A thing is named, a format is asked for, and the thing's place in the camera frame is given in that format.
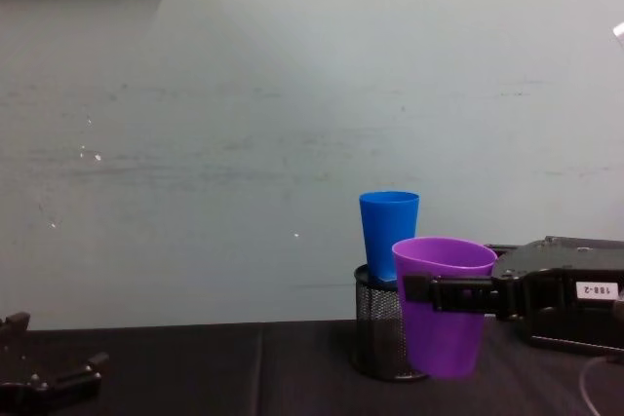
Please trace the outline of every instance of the mesh pencil holder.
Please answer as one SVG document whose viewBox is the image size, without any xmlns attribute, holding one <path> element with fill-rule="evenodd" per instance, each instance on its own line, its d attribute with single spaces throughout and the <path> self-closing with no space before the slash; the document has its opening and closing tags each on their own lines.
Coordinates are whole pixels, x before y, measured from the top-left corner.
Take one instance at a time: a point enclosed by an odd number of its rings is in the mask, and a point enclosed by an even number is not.
<svg viewBox="0 0 624 416">
<path fill-rule="evenodd" d="M 354 276 L 357 319 L 353 366 L 369 377 L 391 382 L 426 377 L 408 362 L 397 282 L 369 276 L 366 265 L 358 267 Z"/>
</svg>

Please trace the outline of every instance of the black table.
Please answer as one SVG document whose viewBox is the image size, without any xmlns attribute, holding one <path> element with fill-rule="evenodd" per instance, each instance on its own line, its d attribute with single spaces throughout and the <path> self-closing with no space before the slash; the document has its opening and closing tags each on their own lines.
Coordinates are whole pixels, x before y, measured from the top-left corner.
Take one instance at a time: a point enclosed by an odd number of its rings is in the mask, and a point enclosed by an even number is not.
<svg viewBox="0 0 624 416">
<path fill-rule="evenodd" d="M 468 379 L 383 383 L 347 359 L 351 321 L 220 324 L 32 332 L 30 353 L 51 369 L 110 354 L 97 403 L 70 415 L 367 416 L 589 415 L 578 391 L 586 357 L 531 348 L 488 320 Z M 624 367 L 592 370 L 602 416 L 624 414 Z"/>
</svg>

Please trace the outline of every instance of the plastic cup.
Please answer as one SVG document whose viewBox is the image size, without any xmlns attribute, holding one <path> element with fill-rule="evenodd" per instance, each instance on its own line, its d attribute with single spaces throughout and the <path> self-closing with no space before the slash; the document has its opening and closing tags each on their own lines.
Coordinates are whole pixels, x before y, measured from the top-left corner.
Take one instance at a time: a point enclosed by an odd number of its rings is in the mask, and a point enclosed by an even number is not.
<svg viewBox="0 0 624 416">
<path fill-rule="evenodd" d="M 403 277 L 414 273 L 489 276 L 496 254 L 485 246 L 453 238 L 408 239 L 396 243 L 392 251 L 409 363 L 432 377 L 459 378 L 471 374 L 477 363 L 485 316 L 436 312 L 431 304 L 407 302 Z"/>
<path fill-rule="evenodd" d="M 410 192 L 369 192 L 360 196 L 362 231 L 369 273 L 384 282 L 397 279 L 392 246 L 416 234 L 420 197 Z"/>
</svg>

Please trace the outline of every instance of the cable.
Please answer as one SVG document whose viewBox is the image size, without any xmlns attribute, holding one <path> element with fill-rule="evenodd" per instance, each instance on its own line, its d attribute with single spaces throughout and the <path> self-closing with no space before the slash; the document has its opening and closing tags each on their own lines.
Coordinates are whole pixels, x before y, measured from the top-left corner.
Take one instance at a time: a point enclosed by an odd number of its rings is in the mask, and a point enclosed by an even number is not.
<svg viewBox="0 0 624 416">
<path fill-rule="evenodd" d="M 587 377 L 587 373 L 592 367 L 594 367 L 596 364 L 600 364 L 602 362 L 608 362 L 608 361 L 609 361 L 609 358 L 605 356 L 602 356 L 600 358 L 591 358 L 587 362 L 585 362 L 585 365 L 583 365 L 583 369 L 581 370 L 581 373 L 578 376 L 578 388 L 581 391 L 581 396 L 583 397 L 583 401 L 585 401 L 585 404 L 587 404 L 587 407 L 589 408 L 593 416 L 601 416 L 601 413 L 598 412 L 598 409 L 596 409 L 596 406 L 594 406 L 594 403 L 592 403 L 592 401 L 589 398 L 589 395 L 587 394 L 587 388 L 585 387 L 585 380 Z"/>
</svg>

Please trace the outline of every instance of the white label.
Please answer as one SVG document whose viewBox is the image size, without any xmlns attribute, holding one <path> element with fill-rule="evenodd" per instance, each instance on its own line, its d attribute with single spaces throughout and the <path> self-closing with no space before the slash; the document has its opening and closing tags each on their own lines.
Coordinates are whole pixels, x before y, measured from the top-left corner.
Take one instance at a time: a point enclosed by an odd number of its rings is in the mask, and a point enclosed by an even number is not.
<svg viewBox="0 0 624 416">
<path fill-rule="evenodd" d="M 599 299 L 614 301 L 619 297 L 617 283 L 586 283 L 576 284 L 576 297 L 578 299 Z"/>
</svg>

